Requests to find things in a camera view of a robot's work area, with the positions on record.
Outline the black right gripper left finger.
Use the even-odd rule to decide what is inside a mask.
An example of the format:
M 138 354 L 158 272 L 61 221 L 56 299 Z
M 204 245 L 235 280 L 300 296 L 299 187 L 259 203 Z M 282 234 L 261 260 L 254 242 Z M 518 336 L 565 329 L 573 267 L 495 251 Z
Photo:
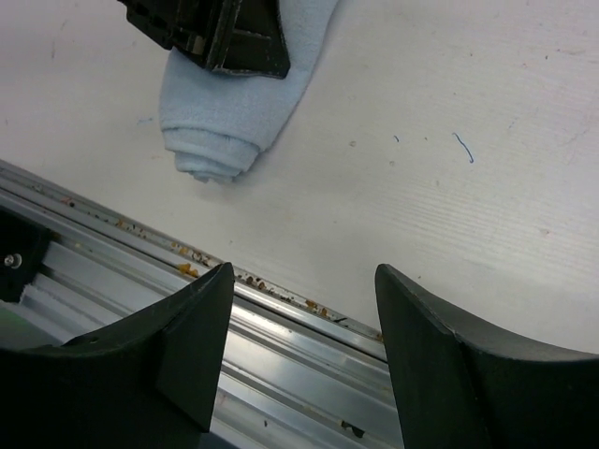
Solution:
M 5 448 L 197 448 L 210 430 L 234 289 L 224 263 L 60 346 L 1 353 Z

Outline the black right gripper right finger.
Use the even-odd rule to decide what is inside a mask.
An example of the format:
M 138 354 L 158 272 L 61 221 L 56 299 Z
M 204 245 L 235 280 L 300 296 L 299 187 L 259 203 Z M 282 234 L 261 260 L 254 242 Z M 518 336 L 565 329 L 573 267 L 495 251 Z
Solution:
M 594 448 L 598 358 L 481 319 L 382 264 L 375 294 L 408 448 Z

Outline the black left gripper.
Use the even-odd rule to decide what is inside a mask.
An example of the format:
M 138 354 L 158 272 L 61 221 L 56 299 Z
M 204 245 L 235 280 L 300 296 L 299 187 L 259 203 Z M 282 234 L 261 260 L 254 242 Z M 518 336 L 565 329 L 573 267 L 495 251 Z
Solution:
M 235 76 L 284 79 L 290 57 L 276 0 L 124 0 L 127 21 L 165 50 Z

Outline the light blue towel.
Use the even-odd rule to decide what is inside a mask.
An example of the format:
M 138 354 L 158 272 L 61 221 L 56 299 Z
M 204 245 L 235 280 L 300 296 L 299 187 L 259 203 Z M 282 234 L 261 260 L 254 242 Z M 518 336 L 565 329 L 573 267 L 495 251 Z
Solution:
M 168 56 L 159 122 L 174 165 L 200 181 L 231 181 L 270 148 L 304 95 L 334 1 L 284 1 L 282 26 L 291 67 L 282 79 L 207 71 L 180 51 Z

